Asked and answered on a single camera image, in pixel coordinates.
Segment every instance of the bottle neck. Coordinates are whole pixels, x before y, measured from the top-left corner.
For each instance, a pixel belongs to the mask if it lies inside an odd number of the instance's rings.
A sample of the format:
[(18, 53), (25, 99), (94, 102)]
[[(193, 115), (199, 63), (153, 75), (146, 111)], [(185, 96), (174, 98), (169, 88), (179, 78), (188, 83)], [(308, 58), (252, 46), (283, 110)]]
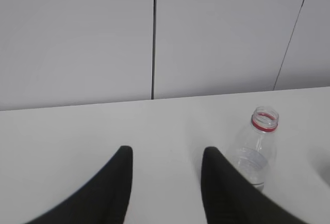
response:
[(252, 125), (262, 132), (274, 132), (278, 126), (278, 113), (270, 107), (258, 107), (251, 118)]

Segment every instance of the clear plastic bottle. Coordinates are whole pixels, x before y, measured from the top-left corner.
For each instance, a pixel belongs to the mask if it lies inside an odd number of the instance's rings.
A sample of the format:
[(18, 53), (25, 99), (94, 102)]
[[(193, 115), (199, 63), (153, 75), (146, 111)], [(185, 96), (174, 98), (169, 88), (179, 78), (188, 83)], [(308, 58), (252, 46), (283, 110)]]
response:
[(248, 126), (237, 135), (226, 157), (257, 189), (262, 190), (270, 166), (275, 162), (275, 132), (278, 113), (271, 107), (258, 107)]

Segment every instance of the red bottle ring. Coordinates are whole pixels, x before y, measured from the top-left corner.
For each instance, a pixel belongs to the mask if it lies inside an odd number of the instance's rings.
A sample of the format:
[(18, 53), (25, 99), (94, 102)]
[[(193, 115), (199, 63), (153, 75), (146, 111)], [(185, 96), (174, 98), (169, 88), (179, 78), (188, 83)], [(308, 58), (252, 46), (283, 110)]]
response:
[[(264, 116), (264, 117), (267, 117), (271, 120), (275, 120), (275, 118), (272, 116), (272, 115), (269, 115), (268, 113), (258, 113), (259, 116)], [(264, 132), (273, 132), (274, 130), (276, 130), (278, 124), (276, 124), (275, 127), (273, 128), (265, 128), (265, 127), (262, 127), (260, 125), (258, 125), (254, 120), (253, 120), (253, 115), (251, 117), (251, 123), (254, 127), (256, 127), (258, 130), (261, 130), (261, 131), (264, 131)]]

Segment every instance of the white table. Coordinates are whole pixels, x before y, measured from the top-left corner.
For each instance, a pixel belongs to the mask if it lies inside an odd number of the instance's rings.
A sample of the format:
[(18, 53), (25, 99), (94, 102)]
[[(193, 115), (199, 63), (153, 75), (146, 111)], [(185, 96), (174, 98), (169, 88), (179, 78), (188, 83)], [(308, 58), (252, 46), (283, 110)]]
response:
[(126, 222), (206, 223), (200, 169), (224, 151), (256, 106), (280, 114), (264, 193), (308, 223), (328, 223), (330, 88), (0, 112), (0, 223), (22, 224), (71, 195), (120, 145), (134, 150)]

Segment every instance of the water bottle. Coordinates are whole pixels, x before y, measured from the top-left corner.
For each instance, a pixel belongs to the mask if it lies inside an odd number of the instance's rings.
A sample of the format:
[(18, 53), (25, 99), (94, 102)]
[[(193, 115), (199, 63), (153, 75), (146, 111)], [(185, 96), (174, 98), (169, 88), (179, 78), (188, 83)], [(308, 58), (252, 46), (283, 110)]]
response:
[(252, 185), (263, 189), (266, 174), (276, 158), (275, 132), (278, 113), (271, 107), (258, 107), (251, 122), (237, 135), (226, 157)]

